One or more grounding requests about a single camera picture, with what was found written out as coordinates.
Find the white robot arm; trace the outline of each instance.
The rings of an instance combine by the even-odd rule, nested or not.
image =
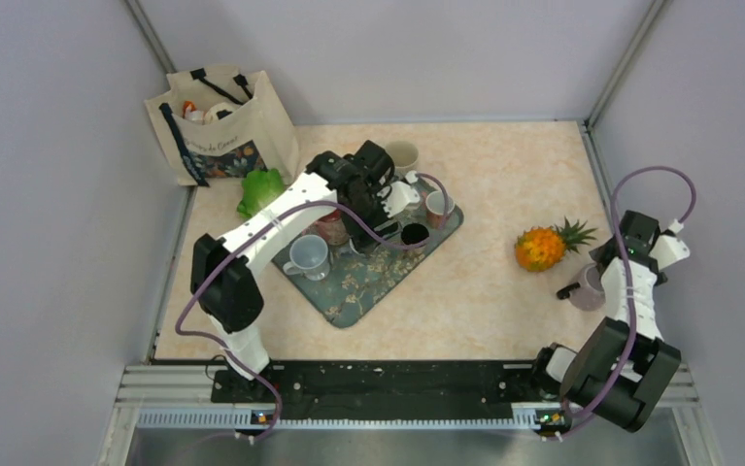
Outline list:
[[[325,152],[307,166],[306,172],[284,194],[249,221],[217,239],[205,235],[195,243],[192,292],[224,257],[260,234],[266,225],[275,225],[243,250],[200,299],[201,308],[218,334],[244,365],[259,373],[269,363],[269,355],[254,324],[263,307],[254,277],[304,229],[335,209],[311,207],[279,219],[281,214],[306,203],[331,201],[349,207],[373,229],[387,228],[392,217],[406,206],[421,201],[421,196],[408,183],[392,181],[393,169],[386,152],[369,141],[355,155],[338,157]],[[409,183],[416,180],[414,172],[406,177]],[[356,249],[362,250],[371,244],[368,235],[353,220],[345,221]],[[228,362],[246,379],[253,378],[233,361]]]
[[[640,378],[619,377],[593,411],[629,431],[643,425],[681,363],[680,351],[663,341],[656,325],[653,288],[666,282],[666,267],[690,256],[687,245],[676,236],[682,227],[674,221],[660,232],[656,220],[631,211],[619,226],[629,256],[636,314],[637,336],[628,359]],[[630,293],[615,240],[610,239],[591,256],[601,274],[606,318],[580,351],[552,344],[542,349],[536,360],[540,385],[548,385],[546,391],[581,406],[589,405],[602,391],[612,366],[622,356],[630,324]],[[574,285],[565,288],[567,296]]]

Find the black bag strap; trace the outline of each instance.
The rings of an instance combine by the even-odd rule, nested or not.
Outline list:
[[[240,99],[235,98],[234,95],[226,92],[225,90],[218,87],[217,85],[210,83],[209,80],[206,79],[206,70],[204,70],[203,68],[198,68],[194,71],[190,71],[189,74],[192,76],[194,80],[198,80],[202,82],[203,84],[207,85],[214,92],[217,92],[218,95],[229,99],[232,103],[237,104],[237,105],[244,105],[244,103],[241,102]],[[246,100],[252,99],[252,93],[249,91],[249,88],[247,87],[247,84],[249,83],[247,83],[245,76],[239,74],[238,76],[232,78],[232,80],[234,80],[234,82],[243,89],[244,93],[246,93],[246,96],[247,96]]]
[[[235,81],[236,84],[240,85],[241,88],[244,89],[244,93],[248,97],[247,100],[252,99],[252,93],[249,91],[249,88],[247,87],[249,83],[246,81],[246,77],[238,73],[238,76],[232,79]]]
[[[184,137],[181,135],[181,128],[178,127],[178,123],[175,122],[175,117],[172,115],[172,108],[169,104],[160,104],[160,112],[163,114],[163,119],[166,120],[166,124],[169,125],[169,130],[172,131],[172,137],[175,138],[175,145],[178,146],[178,152],[181,154],[181,161],[184,162],[184,167],[189,175],[195,180],[198,186],[209,187],[206,182],[206,178],[200,173],[194,165],[194,161],[189,154],[189,149],[186,148]]]

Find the glass mug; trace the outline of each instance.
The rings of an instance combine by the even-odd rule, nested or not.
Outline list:
[[[289,248],[289,262],[284,264],[287,275],[303,275],[311,281],[326,278],[331,270],[329,246],[318,235],[301,236]]]

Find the beige tabletop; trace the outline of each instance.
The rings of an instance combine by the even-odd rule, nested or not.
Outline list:
[[[419,170],[434,175],[465,221],[438,250],[356,325],[338,329],[274,265],[258,276],[265,300],[257,325],[275,359],[520,359],[559,342],[579,349],[601,319],[555,292],[589,261],[587,251],[532,274],[515,262],[515,238],[531,226],[585,219],[609,228],[575,122],[361,124],[298,127],[303,168],[318,153],[354,153],[366,140],[407,140]],[[174,325],[189,299],[191,249],[204,233],[238,226],[240,180],[198,188],[169,291],[155,357],[210,358],[212,342],[179,337]],[[185,328],[213,332],[195,307]]]

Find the green lettuce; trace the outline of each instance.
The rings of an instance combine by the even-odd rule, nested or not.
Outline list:
[[[238,204],[238,213],[245,219],[252,218],[287,189],[277,168],[266,172],[249,172],[241,186],[244,188],[244,197]]]

